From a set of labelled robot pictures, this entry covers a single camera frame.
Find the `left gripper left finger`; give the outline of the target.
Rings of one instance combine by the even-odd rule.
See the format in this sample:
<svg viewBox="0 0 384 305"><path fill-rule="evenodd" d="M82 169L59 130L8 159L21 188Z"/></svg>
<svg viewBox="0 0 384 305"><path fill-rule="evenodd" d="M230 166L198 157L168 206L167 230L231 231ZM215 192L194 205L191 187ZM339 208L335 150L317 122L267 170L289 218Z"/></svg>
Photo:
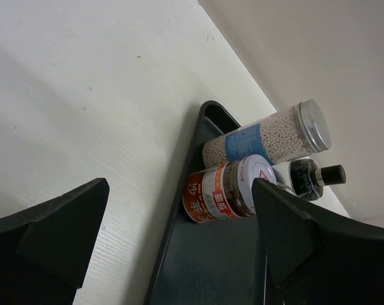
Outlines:
<svg viewBox="0 0 384 305"><path fill-rule="evenodd" d="M83 286L110 187L97 178L0 218L0 304L72 304Z"/></svg>

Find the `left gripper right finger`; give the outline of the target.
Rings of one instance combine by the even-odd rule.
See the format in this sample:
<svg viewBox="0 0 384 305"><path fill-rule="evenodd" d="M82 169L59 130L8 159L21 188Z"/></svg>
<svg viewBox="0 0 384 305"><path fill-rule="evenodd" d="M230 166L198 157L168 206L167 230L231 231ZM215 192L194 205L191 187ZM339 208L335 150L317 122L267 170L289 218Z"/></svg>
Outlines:
<svg viewBox="0 0 384 305"><path fill-rule="evenodd" d="M270 275L286 304L384 304L384 228L260 178L251 190Z"/></svg>

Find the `small black cap spice bottle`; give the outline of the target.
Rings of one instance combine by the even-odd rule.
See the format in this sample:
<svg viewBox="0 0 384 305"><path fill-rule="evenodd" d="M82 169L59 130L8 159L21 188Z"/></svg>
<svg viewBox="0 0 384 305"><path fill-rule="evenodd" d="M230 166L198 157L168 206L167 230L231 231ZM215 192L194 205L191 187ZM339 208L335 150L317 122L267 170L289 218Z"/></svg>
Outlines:
<svg viewBox="0 0 384 305"><path fill-rule="evenodd" d="M280 188L305 201L320 199L325 186L347 181L342 165L319 167L314 160L307 158L280 163L272 169Z"/></svg>

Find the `white lid red label jar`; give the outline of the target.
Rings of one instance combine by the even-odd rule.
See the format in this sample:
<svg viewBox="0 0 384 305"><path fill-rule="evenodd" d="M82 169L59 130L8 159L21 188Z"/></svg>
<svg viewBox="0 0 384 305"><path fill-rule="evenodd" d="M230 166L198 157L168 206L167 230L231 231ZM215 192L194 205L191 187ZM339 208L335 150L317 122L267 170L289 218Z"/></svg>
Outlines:
<svg viewBox="0 0 384 305"><path fill-rule="evenodd" d="M183 207L196 223L250 217L256 213L251 187L257 178L277 184L272 167L257 154L192 173L182 194Z"/></svg>

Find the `blue label silver lid jar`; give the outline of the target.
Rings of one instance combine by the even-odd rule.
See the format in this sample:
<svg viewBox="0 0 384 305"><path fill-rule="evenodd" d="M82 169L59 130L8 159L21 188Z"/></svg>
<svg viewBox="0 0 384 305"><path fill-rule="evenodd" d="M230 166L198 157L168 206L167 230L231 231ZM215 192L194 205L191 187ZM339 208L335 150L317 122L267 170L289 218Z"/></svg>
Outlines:
<svg viewBox="0 0 384 305"><path fill-rule="evenodd" d="M203 145L206 168L258 154L270 165L304 158L331 148L331 136L314 100L300 102Z"/></svg>

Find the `black plastic tray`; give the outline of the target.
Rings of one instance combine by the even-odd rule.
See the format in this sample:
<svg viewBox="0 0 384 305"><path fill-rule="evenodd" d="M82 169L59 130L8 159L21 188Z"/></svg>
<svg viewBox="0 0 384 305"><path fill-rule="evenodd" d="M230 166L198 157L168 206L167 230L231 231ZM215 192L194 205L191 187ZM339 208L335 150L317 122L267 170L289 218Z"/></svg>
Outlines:
<svg viewBox="0 0 384 305"><path fill-rule="evenodd" d="M216 101L200 107L144 304L276 302L257 219L197 224L182 205L188 174L204 168L203 143L239 126Z"/></svg>

